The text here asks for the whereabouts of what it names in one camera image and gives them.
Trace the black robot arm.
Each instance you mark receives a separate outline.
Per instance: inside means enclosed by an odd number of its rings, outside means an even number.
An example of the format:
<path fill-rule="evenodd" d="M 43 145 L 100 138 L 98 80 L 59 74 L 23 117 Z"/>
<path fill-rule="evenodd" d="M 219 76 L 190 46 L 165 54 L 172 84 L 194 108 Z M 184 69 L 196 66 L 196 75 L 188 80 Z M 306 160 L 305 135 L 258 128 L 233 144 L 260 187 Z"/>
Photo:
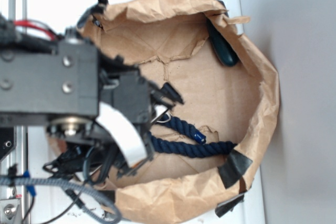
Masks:
<path fill-rule="evenodd" d="M 132 175 L 154 154 L 150 128 L 183 99 L 110 58 L 75 28 L 47 40 L 1 18 L 1 127 L 44 126 L 67 148 L 44 170 L 55 177 Z"/>

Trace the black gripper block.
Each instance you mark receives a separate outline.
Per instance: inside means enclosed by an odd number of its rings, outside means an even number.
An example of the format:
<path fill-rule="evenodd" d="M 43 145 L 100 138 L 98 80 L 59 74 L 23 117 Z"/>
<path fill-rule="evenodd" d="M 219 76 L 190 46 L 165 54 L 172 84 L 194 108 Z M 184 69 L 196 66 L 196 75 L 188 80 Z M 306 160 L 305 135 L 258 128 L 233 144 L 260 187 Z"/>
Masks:
<path fill-rule="evenodd" d="M 100 57 L 98 123 L 119 150 L 113 165 L 117 176 L 134 176 L 154 155 L 150 129 L 184 100 L 168 82 L 159 87 L 141 75 L 137 65 L 126 65 L 121 56 Z"/>

